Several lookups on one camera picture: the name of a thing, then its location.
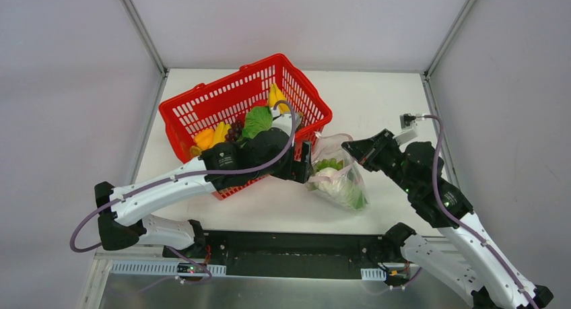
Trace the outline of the green grape bunch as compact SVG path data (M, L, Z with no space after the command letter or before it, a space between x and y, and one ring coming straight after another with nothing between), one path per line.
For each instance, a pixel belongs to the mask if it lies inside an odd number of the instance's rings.
M336 158L322 159L314 165L314 171L320 172L326 168L332 168L336 171L340 171L344 167L345 165L343 160L337 160Z

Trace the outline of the clear zip top bag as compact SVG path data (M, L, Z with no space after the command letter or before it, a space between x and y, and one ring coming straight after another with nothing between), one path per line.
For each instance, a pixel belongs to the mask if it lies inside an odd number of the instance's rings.
M312 152L312 173L305 183L308 191L339 207L362 211L368 205L364 180L357 162L342 148L353 137L346 133L323 135L316 132Z

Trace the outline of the red plastic shopping basket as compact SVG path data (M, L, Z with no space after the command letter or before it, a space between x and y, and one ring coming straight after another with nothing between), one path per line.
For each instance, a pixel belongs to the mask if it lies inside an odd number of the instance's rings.
M316 141L314 134L332 119L331 109L303 72L295 68L286 56L275 54L245 65L215 82L199 84L160 104L167 137L181 166L206 151L195 145L193 139L196 134L204 129L215 130L221 122L244 121L246 113L253 107L268 106L272 83L276 83L287 98L285 104L290 107L290 113L302 116L302 124L298 131L292 130L290 141L297 146L309 141L313 146ZM223 199L264 177L211 194Z

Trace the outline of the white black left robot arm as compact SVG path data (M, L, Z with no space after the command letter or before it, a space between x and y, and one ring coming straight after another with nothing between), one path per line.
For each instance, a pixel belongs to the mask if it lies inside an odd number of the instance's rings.
M165 219L155 211L264 176L305 183L311 174L311 149L311 142L297 146L289 134L273 127L243 142L218 143L146 182L120 187L101 182L95 187L98 206L108 206L98 216L102 247L115 251L136 244L161 244L197 258L205 250L199 222Z

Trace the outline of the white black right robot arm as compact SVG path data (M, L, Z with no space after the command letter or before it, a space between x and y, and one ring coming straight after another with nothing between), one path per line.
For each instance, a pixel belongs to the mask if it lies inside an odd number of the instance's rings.
M553 293L518 272L482 226L472 204L459 188L442 177L444 162L435 164L429 141L401 149L388 130L342 148L369 172L381 171L407 194L415 212L437 229L463 256L454 257L432 246L403 223L384 235L382 253L397 262L419 265L446 284L472 308L545 308Z

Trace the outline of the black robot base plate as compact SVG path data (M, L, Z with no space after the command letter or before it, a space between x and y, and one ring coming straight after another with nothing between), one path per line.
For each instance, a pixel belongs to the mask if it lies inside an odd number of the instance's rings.
M363 269L401 279L411 274L397 247L380 235L207 230L182 254L239 277L359 279Z

